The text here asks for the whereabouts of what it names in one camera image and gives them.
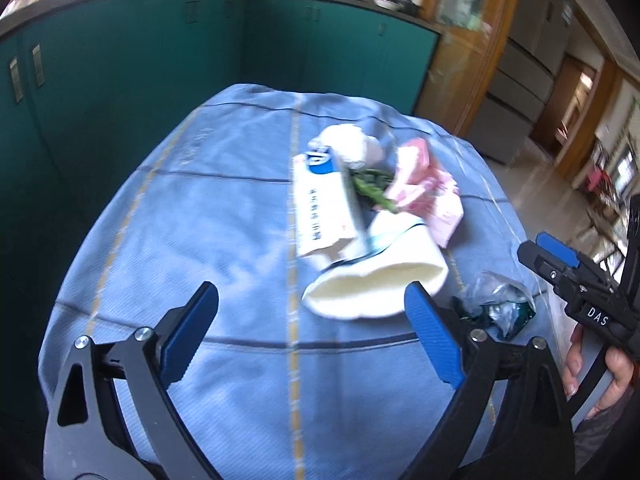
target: blue gripper pad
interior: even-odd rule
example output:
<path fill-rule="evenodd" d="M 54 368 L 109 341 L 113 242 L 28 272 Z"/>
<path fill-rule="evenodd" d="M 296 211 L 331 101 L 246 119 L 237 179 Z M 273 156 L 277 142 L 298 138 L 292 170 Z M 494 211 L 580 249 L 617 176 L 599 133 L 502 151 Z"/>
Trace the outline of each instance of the blue gripper pad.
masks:
<path fill-rule="evenodd" d="M 179 381 L 189 367 L 196 350 L 218 313 L 218 290 L 212 283 L 203 283 L 194 295 L 195 303 L 183 308 L 189 311 L 164 343 L 159 378 L 162 386 Z"/>
<path fill-rule="evenodd" d="M 415 283 L 404 290 L 404 311 L 440 380 L 459 389 L 465 380 L 462 351 Z"/>
<path fill-rule="evenodd" d="M 571 247 L 563 244 L 560 240 L 553 238 L 549 233 L 538 233 L 538 236 L 536 236 L 536 245 L 553 254 L 553 256 L 559 260 L 562 260 L 569 267 L 577 267 L 580 265 L 580 260 L 578 260 L 578 255 L 575 251 Z"/>

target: metal screw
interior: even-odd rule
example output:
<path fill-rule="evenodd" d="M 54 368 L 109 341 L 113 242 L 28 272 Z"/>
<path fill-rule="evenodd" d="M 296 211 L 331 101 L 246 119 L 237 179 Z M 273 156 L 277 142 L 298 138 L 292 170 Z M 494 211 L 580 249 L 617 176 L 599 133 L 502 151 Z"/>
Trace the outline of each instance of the metal screw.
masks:
<path fill-rule="evenodd" d="M 546 348 L 546 341 L 541 337 L 533 338 L 533 348 L 536 350 L 544 350 Z"/>
<path fill-rule="evenodd" d="M 74 346 L 78 349 L 78 350 L 82 350 L 85 346 L 87 346 L 89 344 L 89 336 L 87 335 L 81 335 L 79 338 L 77 338 L 74 341 Z"/>
<path fill-rule="evenodd" d="M 136 330 L 136 333 L 133 335 L 133 337 L 136 338 L 136 341 L 146 341 L 152 336 L 153 332 L 154 329 L 149 328 L 148 326 L 143 326 L 142 328 Z"/>
<path fill-rule="evenodd" d="M 486 332 L 484 330 L 482 330 L 481 328 L 475 328 L 473 329 L 469 335 L 471 336 L 471 339 L 473 341 L 475 341 L 476 343 L 481 343 L 483 341 L 486 341 Z"/>

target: green vegetable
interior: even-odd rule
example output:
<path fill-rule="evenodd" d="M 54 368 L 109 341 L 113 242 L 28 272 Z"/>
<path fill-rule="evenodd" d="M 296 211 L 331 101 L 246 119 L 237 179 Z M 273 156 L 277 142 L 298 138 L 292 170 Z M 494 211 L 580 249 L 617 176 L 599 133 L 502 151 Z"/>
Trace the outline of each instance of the green vegetable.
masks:
<path fill-rule="evenodd" d="M 351 171 L 351 179 L 356 193 L 367 198 L 382 209 L 397 213 L 398 208 L 393 200 L 385 196 L 385 189 L 391 184 L 393 177 L 380 170 Z"/>

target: blue tablecloth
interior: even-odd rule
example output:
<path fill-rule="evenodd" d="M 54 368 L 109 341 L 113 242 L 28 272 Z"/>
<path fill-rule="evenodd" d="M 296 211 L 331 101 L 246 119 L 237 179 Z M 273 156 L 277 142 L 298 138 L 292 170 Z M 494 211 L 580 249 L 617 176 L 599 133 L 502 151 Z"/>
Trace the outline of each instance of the blue tablecloth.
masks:
<path fill-rule="evenodd" d="M 170 396 L 228 480 L 389 480 L 430 435 L 453 390 L 402 314 L 324 319 L 302 296 L 316 272 L 290 250 L 290 160 L 330 124 L 377 137 L 387 163 L 415 136 L 457 181 L 465 210 L 445 259 L 443 303 L 483 269 L 525 283 L 536 317 L 517 341 L 552 332 L 540 282 L 517 263 L 525 239 L 514 209 L 471 145 L 385 105 L 335 94 L 235 85 L 194 110 L 124 183 L 89 232 L 53 308 L 40 352 L 49 401 L 74 339 L 121 340 L 183 305 L 204 280 L 220 310 Z M 294 276 L 296 282 L 287 283 Z M 142 458 L 154 454 L 123 381 L 118 395 Z M 484 449 L 504 385 L 496 386 L 465 460 Z"/>

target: plastic bag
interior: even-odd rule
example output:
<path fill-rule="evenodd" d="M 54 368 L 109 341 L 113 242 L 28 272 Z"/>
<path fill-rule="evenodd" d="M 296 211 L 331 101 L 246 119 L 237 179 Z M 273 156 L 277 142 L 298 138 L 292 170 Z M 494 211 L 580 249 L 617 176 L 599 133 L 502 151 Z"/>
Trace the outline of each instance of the plastic bag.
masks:
<path fill-rule="evenodd" d="M 483 270 L 455 297 L 454 309 L 482 328 L 497 326 L 503 341 L 513 339 L 536 315 L 533 297 L 522 283 L 490 270 Z"/>

